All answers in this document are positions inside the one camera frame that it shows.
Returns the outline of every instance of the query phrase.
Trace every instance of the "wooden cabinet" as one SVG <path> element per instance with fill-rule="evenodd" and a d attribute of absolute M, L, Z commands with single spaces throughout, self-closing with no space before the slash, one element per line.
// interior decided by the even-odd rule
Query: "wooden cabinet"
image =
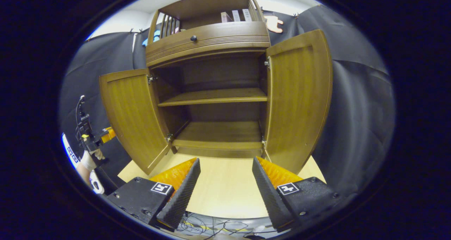
<path fill-rule="evenodd" d="M 221 23 L 221 12 L 243 8 L 252 21 Z M 145 173 L 172 146 L 259 149 L 296 174 L 302 169 L 332 95 L 322 31 L 271 46 L 255 0 L 182 0 L 156 12 L 146 58 L 148 69 L 100 77 L 108 119 Z"/>

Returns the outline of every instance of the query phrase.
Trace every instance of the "metal hinge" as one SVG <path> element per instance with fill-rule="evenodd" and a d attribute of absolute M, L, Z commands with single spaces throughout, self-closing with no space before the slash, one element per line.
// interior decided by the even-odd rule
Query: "metal hinge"
<path fill-rule="evenodd" d="M 167 136 L 166 136 L 166 142 L 167 143 L 169 143 L 171 140 L 172 140 L 172 138 L 174 137 L 174 135 L 173 134 L 168 134 Z"/>
<path fill-rule="evenodd" d="M 261 143 L 263 144 L 264 149 L 266 149 L 266 140 L 261 137 Z"/>
<path fill-rule="evenodd" d="M 271 67 L 269 66 L 269 57 L 266 58 L 266 61 L 263 62 L 263 64 L 266 65 L 268 69 L 271 69 Z"/>
<path fill-rule="evenodd" d="M 153 76 L 153 75 L 147 76 L 147 83 L 150 84 L 151 81 L 156 81 L 157 79 L 158 79 L 157 76 Z"/>

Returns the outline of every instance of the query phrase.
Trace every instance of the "light wooden floor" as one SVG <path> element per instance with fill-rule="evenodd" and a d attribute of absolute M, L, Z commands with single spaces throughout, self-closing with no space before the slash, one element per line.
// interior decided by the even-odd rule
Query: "light wooden floor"
<path fill-rule="evenodd" d="M 253 158 L 260 155 L 260 150 L 205 150 L 182 147 L 175 155 L 169 151 L 149 175 L 131 161 L 118 176 L 125 182 L 137 176 L 150 178 L 197 157 L 200 159 L 201 174 L 187 211 L 234 219 L 265 217 L 268 214 L 252 174 Z M 298 175 L 302 178 L 315 176 L 325 182 L 312 157 Z"/>

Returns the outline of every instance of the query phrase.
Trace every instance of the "white glove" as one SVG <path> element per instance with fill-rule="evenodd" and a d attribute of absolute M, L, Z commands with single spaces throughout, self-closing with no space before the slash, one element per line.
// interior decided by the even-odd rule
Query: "white glove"
<path fill-rule="evenodd" d="M 96 149 L 94 151 L 88 152 L 87 150 L 84 151 L 83 153 L 83 158 L 81 159 L 80 163 L 89 171 L 93 171 L 97 165 L 95 164 L 95 162 L 92 160 L 91 155 L 94 154 L 97 159 L 101 160 L 101 159 L 105 159 L 105 157 L 102 154 L 102 151 L 100 151 L 100 149 Z"/>

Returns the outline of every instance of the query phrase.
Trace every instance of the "white wall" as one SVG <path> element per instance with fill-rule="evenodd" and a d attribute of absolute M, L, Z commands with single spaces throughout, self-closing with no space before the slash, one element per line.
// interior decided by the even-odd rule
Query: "white wall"
<path fill-rule="evenodd" d="M 179 0 L 137 0 L 117 12 L 100 25 L 90 37 L 113 32 L 128 32 L 131 28 L 138 32 L 147 29 L 155 11 Z M 316 0 L 257 0 L 265 10 L 293 15 L 319 5 Z"/>

